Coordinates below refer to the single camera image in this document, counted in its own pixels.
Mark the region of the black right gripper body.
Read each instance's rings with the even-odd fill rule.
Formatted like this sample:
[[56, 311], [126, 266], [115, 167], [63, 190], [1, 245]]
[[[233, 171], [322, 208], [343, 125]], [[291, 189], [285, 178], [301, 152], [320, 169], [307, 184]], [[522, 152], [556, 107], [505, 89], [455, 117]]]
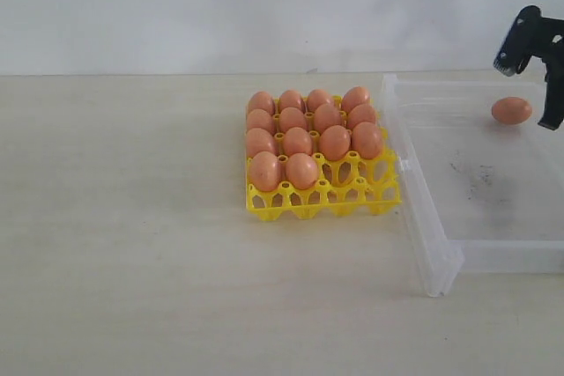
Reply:
[[541, 60], [545, 64], [547, 106], [557, 106], [563, 97], [563, 20], [542, 18]]

